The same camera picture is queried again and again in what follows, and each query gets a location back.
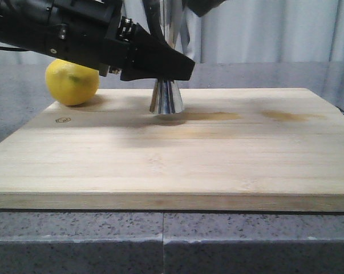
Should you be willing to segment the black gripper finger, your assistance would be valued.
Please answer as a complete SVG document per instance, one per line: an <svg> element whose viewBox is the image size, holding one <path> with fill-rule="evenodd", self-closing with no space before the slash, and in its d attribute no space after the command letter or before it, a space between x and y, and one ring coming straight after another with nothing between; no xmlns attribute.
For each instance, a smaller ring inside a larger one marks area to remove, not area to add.
<svg viewBox="0 0 344 274"><path fill-rule="evenodd" d="M187 6L198 17L202 17L223 2L225 0L188 0Z"/></svg>
<svg viewBox="0 0 344 274"><path fill-rule="evenodd" d="M129 51L120 76L122 81L149 78L190 80L195 62L158 41L140 24L132 25L128 38Z"/></svg>

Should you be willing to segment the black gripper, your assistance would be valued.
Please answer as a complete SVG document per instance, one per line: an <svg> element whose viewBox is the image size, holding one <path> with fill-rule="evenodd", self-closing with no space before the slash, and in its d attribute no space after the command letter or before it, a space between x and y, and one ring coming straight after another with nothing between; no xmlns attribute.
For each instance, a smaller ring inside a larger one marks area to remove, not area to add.
<svg viewBox="0 0 344 274"><path fill-rule="evenodd" d="M98 70L124 67L121 1L0 1L0 42Z"/></svg>

